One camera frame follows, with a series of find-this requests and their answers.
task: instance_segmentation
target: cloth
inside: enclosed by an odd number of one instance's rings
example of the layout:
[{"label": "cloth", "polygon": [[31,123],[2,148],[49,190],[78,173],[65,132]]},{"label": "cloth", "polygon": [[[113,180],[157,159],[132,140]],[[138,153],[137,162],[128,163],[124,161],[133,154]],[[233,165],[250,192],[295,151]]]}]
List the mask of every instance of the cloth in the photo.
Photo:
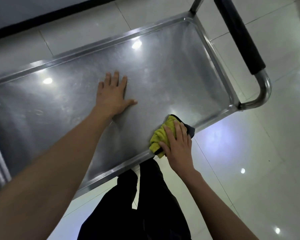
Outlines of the cloth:
[{"label": "cloth", "polygon": [[[182,122],[174,114],[169,115],[168,119],[164,122],[163,125],[160,126],[160,129],[157,129],[154,132],[152,138],[150,139],[151,145],[149,149],[152,151],[152,153],[157,155],[159,158],[162,158],[164,156],[164,150],[158,144],[160,141],[163,141],[170,148],[170,142],[168,140],[167,133],[164,130],[164,125],[169,127],[172,130],[173,136],[176,138],[176,128],[174,127],[174,123],[173,123],[173,121],[175,120],[178,121],[179,123]],[[194,137],[195,129],[187,124],[184,124],[184,126],[187,128],[187,134],[190,135],[191,138]]]},{"label": "cloth", "polygon": [[140,194],[137,210],[132,202],[137,175],[128,170],[117,179],[92,214],[82,224],[78,240],[169,239],[189,240],[190,230],[176,198],[164,182],[154,159],[140,164]]}]

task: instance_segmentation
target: metal cart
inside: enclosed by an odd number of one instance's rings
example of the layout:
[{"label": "metal cart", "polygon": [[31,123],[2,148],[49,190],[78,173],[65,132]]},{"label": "metal cart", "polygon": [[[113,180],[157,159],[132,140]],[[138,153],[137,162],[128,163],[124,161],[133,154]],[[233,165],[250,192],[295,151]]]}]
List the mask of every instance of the metal cart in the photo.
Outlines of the metal cart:
[{"label": "metal cart", "polygon": [[149,140],[169,114],[198,132],[236,111],[263,105],[270,80],[232,1],[214,0],[260,86],[259,96],[245,103],[196,16],[203,1],[195,0],[180,15],[1,75],[0,186],[89,114],[107,71],[127,75],[125,97],[139,103],[113,118],[75,197],[152,157]]}]

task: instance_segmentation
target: black handle grip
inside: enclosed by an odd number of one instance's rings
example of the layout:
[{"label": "black handle grip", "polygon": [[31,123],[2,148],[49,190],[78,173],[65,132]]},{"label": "black handle grip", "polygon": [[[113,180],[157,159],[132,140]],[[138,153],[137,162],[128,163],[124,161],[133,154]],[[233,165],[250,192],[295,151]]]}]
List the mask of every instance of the black handle grip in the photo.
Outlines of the black handle grip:
[{"label": "black handle grip", "polygon": [[252,75],[263,70],[263,62],[256,45],[254,44],[246,26],[244,25],[232,0],[214,0],[216,6],[226,23],[232,38],[237,45],[244,62]]}]

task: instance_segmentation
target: tiled floor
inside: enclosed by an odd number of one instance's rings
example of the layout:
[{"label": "tiled floor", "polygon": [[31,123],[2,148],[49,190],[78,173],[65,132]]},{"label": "tiled floor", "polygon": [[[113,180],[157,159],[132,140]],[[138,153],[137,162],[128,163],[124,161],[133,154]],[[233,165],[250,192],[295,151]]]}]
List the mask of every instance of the tiled floor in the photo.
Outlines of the tiled floor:
[{"label": "tiled floor", "polygon": [[[192,1],[118,0],[2,39],[0,73],[186,11]],[[267,64],[272,96],[258,109],[235,113],[197,133],[193,161],[212,189],[260,239],[300,239],[300,0],[233,2]],[[254,98],[259,89],[256,80],[213,0],[204,1],[198,17],[240,100]],[[158,163],[192,238],[211,239],[167,159]],[[116,179],[72,201],[49,240],[76,239],[81,224],[114,185]]]}]

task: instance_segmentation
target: pant leg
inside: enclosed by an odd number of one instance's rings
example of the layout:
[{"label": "pant leg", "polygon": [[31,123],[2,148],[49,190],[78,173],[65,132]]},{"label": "pant leg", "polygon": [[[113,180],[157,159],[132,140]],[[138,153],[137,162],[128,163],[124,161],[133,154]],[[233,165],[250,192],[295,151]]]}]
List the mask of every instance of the pant leg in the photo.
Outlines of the pant leg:
[{"label": "pant leg", "polygon": [[117,185],[104,195],[82,224],[78,240],[114,239],[134,234],[137,214],[132,209],[132,202],[136,196],[137,182],[138,177],[131,169],[119,175]]},{"label": "pant leg", "polygon": [[175,196],[168,189],[154,159],[140,164],[138,213],[152,228],[166,228],[191,238],[187,221]]}]

